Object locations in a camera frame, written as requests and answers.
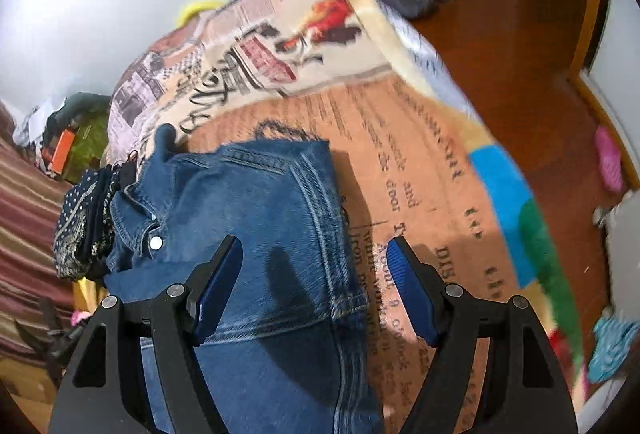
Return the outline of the blue denim jacket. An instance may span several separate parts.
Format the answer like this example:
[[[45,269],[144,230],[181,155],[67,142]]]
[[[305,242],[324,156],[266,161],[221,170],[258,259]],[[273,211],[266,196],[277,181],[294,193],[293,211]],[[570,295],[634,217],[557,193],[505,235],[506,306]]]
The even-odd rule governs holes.
[[[181,153],[164,124],[136,183],[111,203],[105,286],[158,295],[212,258],[243,261],[221,321],[195,352],[233,433],[378,433],[367,377],[368,300],[341,216],[328,144],[286,139]]]

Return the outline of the grey green clothes pile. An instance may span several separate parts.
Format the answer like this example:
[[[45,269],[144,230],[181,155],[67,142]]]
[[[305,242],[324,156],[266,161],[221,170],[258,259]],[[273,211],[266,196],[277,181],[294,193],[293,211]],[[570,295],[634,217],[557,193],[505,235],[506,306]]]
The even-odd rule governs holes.
[[[55,136],[81,121],[88,113],[107,111],[111,98],[78,92],[62,98],[48,98],[15,127],[12,139],[18,147],[48,145]]]

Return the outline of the navy patterned folded cloth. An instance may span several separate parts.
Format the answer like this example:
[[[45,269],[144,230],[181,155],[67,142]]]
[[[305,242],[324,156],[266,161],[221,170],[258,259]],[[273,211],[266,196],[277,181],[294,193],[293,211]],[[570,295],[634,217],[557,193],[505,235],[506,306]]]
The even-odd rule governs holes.
[[[65,195],[53,238],[58,277],[102,281],[115,272],[107,264],[116,238],[111,201],[137,177],[136,161],[89,170]]]

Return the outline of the striped maroon curtain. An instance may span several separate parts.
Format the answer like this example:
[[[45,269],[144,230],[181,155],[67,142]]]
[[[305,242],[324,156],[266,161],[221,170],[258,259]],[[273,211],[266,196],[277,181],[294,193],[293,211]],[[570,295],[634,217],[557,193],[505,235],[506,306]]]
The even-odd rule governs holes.
[[[1,355],[43,365],[18,335],[21,324],[34,336],[47,336],[38,306],[53,301],[64,325],[75,303],[72,284],[56,275],[53,236],[67,186],[49,179],[15,147],[14,120],[1,109]]]

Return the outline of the teal cloth on floor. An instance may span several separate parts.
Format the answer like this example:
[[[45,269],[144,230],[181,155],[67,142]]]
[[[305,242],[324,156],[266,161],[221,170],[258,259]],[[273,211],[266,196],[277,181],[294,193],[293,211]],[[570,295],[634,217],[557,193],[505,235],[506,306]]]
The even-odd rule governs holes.
[[[626,321],[616,316],[600,317],[593,327],[596,347],[588,364],[588,381],[602,383],[615,376],[638,333],[638,321]]]

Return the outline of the orange box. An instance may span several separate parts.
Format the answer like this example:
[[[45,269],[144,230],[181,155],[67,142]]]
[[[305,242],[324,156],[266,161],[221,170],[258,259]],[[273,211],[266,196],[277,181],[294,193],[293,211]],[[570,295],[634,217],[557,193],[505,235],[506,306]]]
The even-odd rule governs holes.
[[[73,147],[76,133],[72,130],[65,129],[58,137],[55,150],[50,162],[50,170],[57,175],[63,173],[70,150]]]

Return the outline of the white cardboard box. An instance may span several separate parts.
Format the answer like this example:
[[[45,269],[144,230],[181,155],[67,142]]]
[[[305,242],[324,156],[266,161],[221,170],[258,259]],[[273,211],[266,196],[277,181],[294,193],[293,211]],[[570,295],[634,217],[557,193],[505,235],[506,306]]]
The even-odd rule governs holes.
[[[611,305],[627,321],[639,320],[640,197],[627,191],[611,209],[597,207],[592,223],[604,234]]]

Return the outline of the green patterned storage box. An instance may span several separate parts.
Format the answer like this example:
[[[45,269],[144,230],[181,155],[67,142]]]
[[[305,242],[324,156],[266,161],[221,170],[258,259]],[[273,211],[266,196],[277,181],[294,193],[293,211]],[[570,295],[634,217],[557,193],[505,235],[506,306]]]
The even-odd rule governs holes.
[[[76,184],[87,171],[96,171],[107,145],[106,111],[89,113],[77,128],[75,139],[63,170],[63,179]]]

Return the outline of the pink croc shoe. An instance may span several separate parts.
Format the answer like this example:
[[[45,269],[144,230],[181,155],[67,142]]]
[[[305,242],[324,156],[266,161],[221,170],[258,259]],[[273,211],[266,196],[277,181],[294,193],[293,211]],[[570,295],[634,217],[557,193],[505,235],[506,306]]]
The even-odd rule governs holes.
[[[596,145],[600,176],[605,188],[613,194],[621,194],[625,188],[622,153],[604,125],[599,125],[594,133],[594,145]]]

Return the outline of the newspaper print bed blanket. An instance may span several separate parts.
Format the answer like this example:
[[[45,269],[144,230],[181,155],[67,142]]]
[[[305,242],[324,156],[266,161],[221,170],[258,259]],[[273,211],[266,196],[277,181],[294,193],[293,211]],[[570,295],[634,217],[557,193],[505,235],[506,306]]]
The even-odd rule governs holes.
[[[558,356],[573,406],[586,382],[570,285],[533,193],[428,43],[376,0],[232,0],[156,41],[117,84],[104,157],[137,160],[164,124],[181,153],[323,141],[352,261],[368,300],[367,377],[396,433],[434,352],[387,266],[404,236],[446,283],[477,298],[524,295]]]

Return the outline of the yellow round pillow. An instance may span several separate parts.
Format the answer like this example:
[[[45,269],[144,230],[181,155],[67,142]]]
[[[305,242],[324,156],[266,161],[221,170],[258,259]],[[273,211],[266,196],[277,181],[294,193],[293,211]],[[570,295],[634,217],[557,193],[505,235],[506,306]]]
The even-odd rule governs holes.
[[[224,6],[224,0],[196,0],[185,5],[179,12],[176,27],[180,28],[188,24],[193,17],[198,16],[201,12],[210,10],[218,10]]]

